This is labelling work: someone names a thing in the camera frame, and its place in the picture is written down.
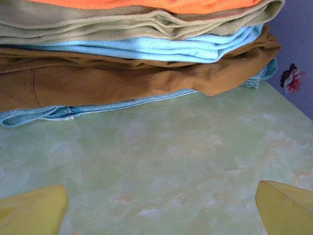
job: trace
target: light blue jeans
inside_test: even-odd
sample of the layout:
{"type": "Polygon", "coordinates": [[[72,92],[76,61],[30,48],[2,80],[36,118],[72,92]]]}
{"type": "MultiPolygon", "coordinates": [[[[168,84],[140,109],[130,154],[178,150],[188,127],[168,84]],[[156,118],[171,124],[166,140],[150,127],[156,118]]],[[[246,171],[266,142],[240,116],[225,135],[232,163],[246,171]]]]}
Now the light blue jeans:
{"type": "Polygon", "coordinates": [[[40,45],[11,45],[31,50],[72,51],[127,59],[215,63],[226,53],[252,43],[261,35],[263,25],[243,27],[220,36],[203,34],[185,40],[138,37],[119,41],[68,41],[40,45]]]}
{"type": "MultiPolygon", "coordinates": [[[[271,78],[276,73],[276,71],[277,60],[276,58],[274,58],[262,69],[262,71],[260,71],[257,75],[253,76],[242,85],[257,89],[259,87],[260,81],[271,78]]],[[[39,109],[21,109],[0,112],[0,125],[4,127],[16,127],[38,119],[44,119],[49,121],[72,120],[85,114],[126,109],[153,101],[171,99],[195,92],[195,90],[191,89],[179,90],[170,94],[149,96],[141,99],[127,100],[106,105],[49,106],[39,109]]]]}

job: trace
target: marble tabletop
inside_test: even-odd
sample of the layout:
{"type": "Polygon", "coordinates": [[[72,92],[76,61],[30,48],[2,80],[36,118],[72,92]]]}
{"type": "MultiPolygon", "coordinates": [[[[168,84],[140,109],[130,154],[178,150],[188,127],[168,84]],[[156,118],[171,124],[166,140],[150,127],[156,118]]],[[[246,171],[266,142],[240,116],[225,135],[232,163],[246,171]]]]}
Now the marble tabletop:
{"type": "Polygon", "coordinates": [[[313,189],[313,123],[267,83],[0,128],[0,198],[63,184],[60,235],[265,235],[260,180],[313,189]]]}

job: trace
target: folded clothes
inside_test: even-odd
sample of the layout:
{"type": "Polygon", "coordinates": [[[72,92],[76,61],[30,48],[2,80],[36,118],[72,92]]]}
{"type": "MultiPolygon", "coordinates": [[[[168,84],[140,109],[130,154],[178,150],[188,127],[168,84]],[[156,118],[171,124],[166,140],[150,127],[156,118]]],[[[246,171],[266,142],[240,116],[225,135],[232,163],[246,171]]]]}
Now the folded clothes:
{"type": "MultiPolygon", "coordinates": [[[[261,80],[271,78],[277,71],[277,60],[272,59],[262,71],[243,83],[243,86],[258,88],[261,80]]],[[[16,127],[35,120],[43,119],[49,121],[66,121],[73,120],[86,114],[120,110],[133,106],[146,104],[154,101],[161,101],[179,97],[182,95],[192,94],[197,91],[192,89],[178,90],[173,93],[164,95],[155,95],[139,99],[122,101],[106,105],[81,105],[81,106],[49,106],[38,109],[23,109],[0,112],[0,125],[3,127],[16,127]]]]}
{"type": "Polygon", "coordinates": [[[183,41],[139,37],[121,41],[69,41],[45,45],[12,45],[33,50],[73,51],[127,59],[214,63],[226,53],[253,42],[262,25],[240,29],[229,36],[204,34],[183,41]]]}
{"type": "Polygon", "coordinates": [[[144,6],[83,10],[25,0],[0,1],[0,44],[123,40],[153,37],[183,40],[205,33],[228,35],[273,19],[285,0],[206,15],[171,14],[144,6]]]}
{"type": "Polygon", "coordinates": [[[112,9],[120,6],[149,6],[181,14],[207,14],[228,9],[250,7],[261,0],[30,0],[82,9],[112,9]]]}
{"type": "Polygon", "coordinates": [[[256,75],[279,49],[267,26],[253,43],[231,51],[213,64],[0,47],[0,111],[103,105],[181,89],[215,95],[256,75]]]}

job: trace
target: stitching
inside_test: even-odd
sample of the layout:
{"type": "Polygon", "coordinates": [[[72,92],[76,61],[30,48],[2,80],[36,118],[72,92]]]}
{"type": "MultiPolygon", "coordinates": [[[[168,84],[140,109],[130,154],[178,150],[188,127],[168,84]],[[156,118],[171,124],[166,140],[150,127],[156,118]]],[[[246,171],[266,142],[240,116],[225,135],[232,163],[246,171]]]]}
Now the stitching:
{"type": "Polygon", "coordinates": [[[32,93],[34,94],[34,96],[36,98],[37,104],[39,105],[39,107],[42,108],[42,106],[40,105],[39,100],[38,100],[38,98],[36,96],[36,93],[35,93],[35,74],[34,74],[34,69],[31,70],[31,74],[33,76],[33,81],[32,81],[32,84],[31,84],[31,91],[32,91],[32,93]]]}

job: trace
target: flower decoration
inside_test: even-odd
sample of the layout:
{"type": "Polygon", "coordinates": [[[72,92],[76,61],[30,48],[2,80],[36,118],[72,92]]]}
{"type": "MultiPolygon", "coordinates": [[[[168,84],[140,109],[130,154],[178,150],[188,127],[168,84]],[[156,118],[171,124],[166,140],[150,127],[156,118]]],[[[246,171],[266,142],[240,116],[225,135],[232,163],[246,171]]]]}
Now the flower decoration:
{"type": "Polygon", "coordinates": [[[300,90],[300,78],[305,75],[305,72],[300,71],[294,64],[291,64],[289,70],[283,72],[280,79],[280,86],[285,88],[286,93],[294,94],[300,90]]]}

